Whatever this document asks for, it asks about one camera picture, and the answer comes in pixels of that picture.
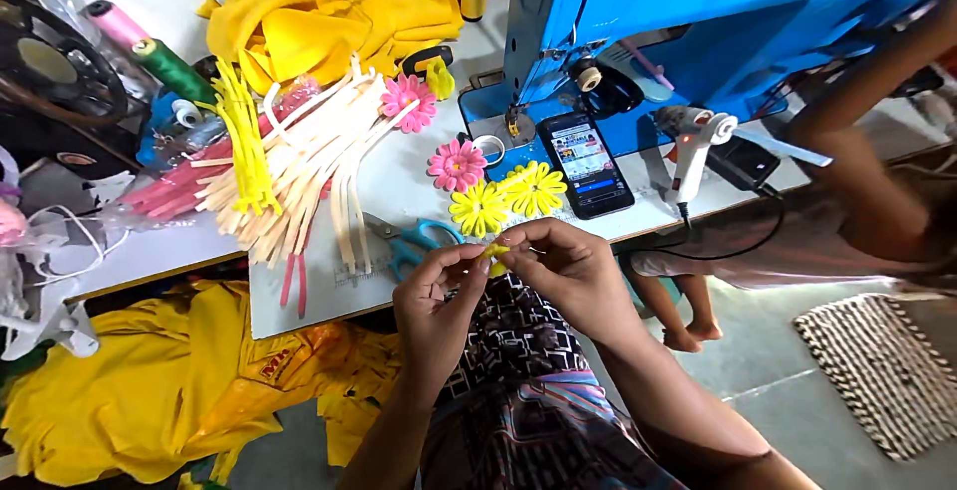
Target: bare foot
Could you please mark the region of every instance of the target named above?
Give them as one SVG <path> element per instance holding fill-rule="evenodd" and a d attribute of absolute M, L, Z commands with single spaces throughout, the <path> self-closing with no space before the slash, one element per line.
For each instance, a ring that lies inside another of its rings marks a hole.
<path fill-rule="evenodd" d="M 722 333 L 721 328 L 718 327 L 718 323 L 698 324 L 695 321 L 691 321 L 685 329 L 688 335 L 691 335 L 691 338 L 698 341 L 717 340 L 724 337 L 724 333 Z"/>
<path fill-rule="evenodd" d="M 664 332 L 663 343 L 665 346 L 668 346 L 676 352 L 691 352 L 696 354 L 703 350 L 701 344 L 692 336 L 688 335 L 686 331 L 682 331 L 680 334 L 675 335 L 666 329 Z"/>

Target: phone screen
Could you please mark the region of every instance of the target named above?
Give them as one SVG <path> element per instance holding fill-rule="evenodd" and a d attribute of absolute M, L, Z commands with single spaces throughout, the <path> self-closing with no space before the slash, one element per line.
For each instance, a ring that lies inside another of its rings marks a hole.
<path fill-rule="evenodd" d="M 552 131 L 551 145 L 580 205 L 616 200 L 631 193 L 591 122 Z"/>

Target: scissors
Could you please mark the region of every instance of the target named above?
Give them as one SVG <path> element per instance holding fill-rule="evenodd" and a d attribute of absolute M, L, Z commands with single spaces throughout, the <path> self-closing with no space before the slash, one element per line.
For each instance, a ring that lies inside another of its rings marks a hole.
<path fill-rule="evenodd" d="M 389 248 L 392 250 L 392 261 L 389 262 L 389 268 L 392 269 L 399 282 L 406 279 L 406 276 L 399 271 L 402 266 L 408 264 L 414 268 L 421 264 L 425 257 L 425 252 L 413 251 L 409 244 L 424 249 L 426 252 L 443 247 L 441 243 L 425 234 L 425 228 L 439 228 L 448 232 L 449 236 L 456 240 L 456 243 L 465 243 L 465 238 L 458 230 L 431 219 L 419 219 L 415 221 L 414 227 L 402 228 L 386 223 L 375 215 L 365 212 L 363 212 L 363 215 L 365 216 L 365 224 L 371 228 L 372 233 L 389 242 Z"/>

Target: child's leg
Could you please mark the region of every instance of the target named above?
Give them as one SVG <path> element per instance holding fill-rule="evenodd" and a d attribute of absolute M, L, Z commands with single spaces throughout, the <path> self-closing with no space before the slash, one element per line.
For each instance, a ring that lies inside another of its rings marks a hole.
<path fill-rule="evenodd" d="M 664 326 L 664 344 L 673 350 L 682 352 L 700 352 L 701 345 L 684 328 L 677 308 L 671 302 L 668 290 L 657 277 L 640 276 L 629 272 L 629 278 L 635 284 L 635 290 L 641 301 L 654 313 Z"/>
<path fill-rule="evenodd" d="M 708 286 L 704 281 L 704 276 L 688 275 L 673 276 L 677 288 L 679 288 L 691 303 L 691 310 L 694 317 L 686 328 L 695 340 L 717 340 L 722 337 L 721 328 L 718 327 L 718 321 L 711 310 L 711 296 L 708 294 Z"/>

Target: yellow foam flower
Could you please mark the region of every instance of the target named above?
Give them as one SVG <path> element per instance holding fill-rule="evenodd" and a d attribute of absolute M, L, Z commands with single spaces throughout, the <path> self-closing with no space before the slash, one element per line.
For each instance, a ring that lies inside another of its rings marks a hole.
<path fill-rule="evenodd" d="M 505 202 L 515 213 L 524 213 L 526 217 L 551 214 L 554 208 L 562 207 L 562 199 L 557 195 L 568 190 L 562 181 L 562 172 L 551 170 L 548 163 L 528 162 L 528 165 L 515 167 L 502 181 L 506 183 Z"/>
<path fill-rule="evenodd" d="M 429 61 L 426 68 L 425 84 L 429 85 L 429 90 L 436 94 L 439 101 L 448 99 L 452 92 L 456 90 L 456 80 L 445 67 L 445 61 L 440 57 Z"/>
<path fill-rule="evenodd" d="M 498 234 L 508 219 L 505 193 L 496 189 L 495 182 L 486 184 L 480 179 L 465 193 L 452 193 L 452 200 L 455 203 L 449 206 L 449 213 L 453 221 L 461 223 L 463 234 L 477 238 L 484 238 L 485 232 Z"/>
<path fill-rule="evenodd" d="M 488 247 L 485 248 L 485 251 L 483 251 L 482 254 L 480 254 L 478 257 L 479 258 L 498 258 L 499 256 L 502 256 L 503 254 L 511 250 L 512 248 L 508 246 L 499 245 L 497 243 L 490 243 L 488 244 Z M 492 264 L 492 267 L 489 268 L 488 270 L 488 277 L 489 278 L 500 277 L 507 273 L 508 273 L 508 268 L 505 266 L 505 264 L 498 262 L 496 260 L 495 264 Z"/>

